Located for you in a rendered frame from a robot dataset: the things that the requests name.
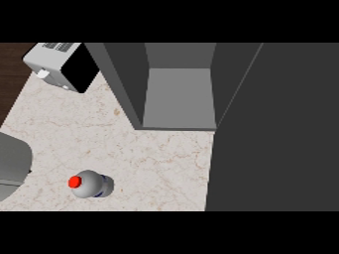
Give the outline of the open dark grey cabinet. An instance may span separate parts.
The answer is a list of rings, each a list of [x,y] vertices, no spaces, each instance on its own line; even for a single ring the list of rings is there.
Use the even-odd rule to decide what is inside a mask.
[[[89,43],[138,130],[215,131],[262,43]]]

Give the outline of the red-capped clear water bottle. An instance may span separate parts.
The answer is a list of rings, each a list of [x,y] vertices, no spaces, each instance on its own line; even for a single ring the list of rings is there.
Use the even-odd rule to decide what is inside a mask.
[[[114,179],[92,170],[70,178],[70,188],[80,198],[108,197],[114,192]]]

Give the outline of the white and black appliance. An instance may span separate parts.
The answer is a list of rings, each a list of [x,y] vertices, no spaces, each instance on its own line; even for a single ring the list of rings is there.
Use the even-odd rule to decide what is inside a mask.
[[[23,60],[48,84],[86,93],[99,67],[85,43],[39,43]]]

